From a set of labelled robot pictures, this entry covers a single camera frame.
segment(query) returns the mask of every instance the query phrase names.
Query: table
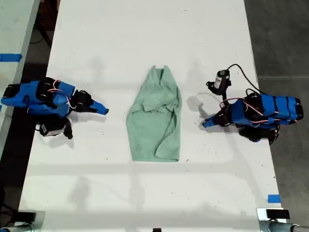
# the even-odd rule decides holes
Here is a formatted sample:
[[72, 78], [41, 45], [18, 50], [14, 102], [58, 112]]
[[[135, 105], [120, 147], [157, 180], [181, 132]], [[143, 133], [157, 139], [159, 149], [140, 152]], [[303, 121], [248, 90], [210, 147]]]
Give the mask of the table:
[[[39, 0], [0, 1], [0, 53], [21, 54], [17, 62], [0, 62], [0, 95], [9, 84], [20, 83]], [[0, 113], [0, 158], [11, 124], [13, 107]]]
[[[61, 1], [47, 76], [110, 112], [72, 113], [72, 140], [35, 134], [19, 209], [45, 211], [44, 232], [259, 231], [256, 208], [280, 207], [268, 142], [198, 126], [221, 100], [205, 83], [232, 63], [257, 84], [243, 0]], [[177, 163], [131, 161], [126, 115], [153, 65], [183, 97]], [[228, 97], [250, 87], [231, 80]]]

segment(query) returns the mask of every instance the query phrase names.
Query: cloth fold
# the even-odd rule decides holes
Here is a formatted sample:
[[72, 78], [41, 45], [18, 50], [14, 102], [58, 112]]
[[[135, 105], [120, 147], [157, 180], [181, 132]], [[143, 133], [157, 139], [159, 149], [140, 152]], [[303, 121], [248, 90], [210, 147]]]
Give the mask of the cloth fold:
[[177, 162], [182, 97], [168, 68], [153, 66], [126, 118], [134, 161]]

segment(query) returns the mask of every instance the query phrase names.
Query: red wire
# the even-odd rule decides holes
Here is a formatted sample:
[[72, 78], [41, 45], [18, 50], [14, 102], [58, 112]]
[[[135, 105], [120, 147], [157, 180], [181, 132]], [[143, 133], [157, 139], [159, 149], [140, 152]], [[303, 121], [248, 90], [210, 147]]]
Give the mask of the red wire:
[[254, 111], [256, 111], [259, 115], [263, 116], [263, 114], [262, 114], [260, 111], [258, 111], [255, 107], [253, 107], [253, 106], [251, 106], [250, 104], [248, 104], [248, 103], [245, 101], [244, 98], [229, 98], [229, 99], [225, 99], [225, 100], [223, 100], [222, 102], [219, 103], [220, 108], [222, 109], [221, 104], [222, 104], [223, 102], [229, 101], [229, 100], [243, 100], [243, 102], [247, 105], [247, 107], [252, 108], [252, 109], [253, 109]]
[[69, 104], [69, 106], [70, 106], [72, 109], [75, 109], [75, 108], [76, 108], [76, 106], [75, 106], [75, 107], [72, 107], [72, 106], [71, 106], [71, 104], [70, 104], [70, 99], [69, 99], [68, 95], [67, 95], [65, 92], [63, 92], [62, 90], [57, 89], [57, 88], [55, 87], [55, 84], [56, 84], [58, 81], [60, 81], [60, 80], [55, 80], [55, 81], [54, 81], [54, 83], [53, 83], [53, 87], [54, 87], [54, 88], [49, 89], [49, 90], [48, 90], [48, 92], [55, 92], [55, 91], [59, 91], [59, 92], [61, 92], [61, 93], [65, 94], [65, 95], [66, 95], [66, 97], [67, 97], [67, 100], [68, 100], [68, 104]]

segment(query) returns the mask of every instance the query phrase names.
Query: green towel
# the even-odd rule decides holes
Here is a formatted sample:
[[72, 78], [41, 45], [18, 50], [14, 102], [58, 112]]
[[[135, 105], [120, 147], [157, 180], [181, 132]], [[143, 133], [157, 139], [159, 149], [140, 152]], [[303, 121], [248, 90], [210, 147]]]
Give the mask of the green towel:
[[177, 162], [182, 97], [168, 68], [153, 66], [127, 115], [134, 161]]

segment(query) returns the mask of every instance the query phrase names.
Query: green cloth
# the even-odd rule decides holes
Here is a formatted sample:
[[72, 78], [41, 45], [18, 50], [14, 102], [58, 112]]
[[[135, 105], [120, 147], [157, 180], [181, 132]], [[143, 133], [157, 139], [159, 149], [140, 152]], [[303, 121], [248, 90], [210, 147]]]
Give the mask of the green cloth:
[[182, 97], [168, 68], [153, 66], [127, 115], [134, 161], [177, 162]]

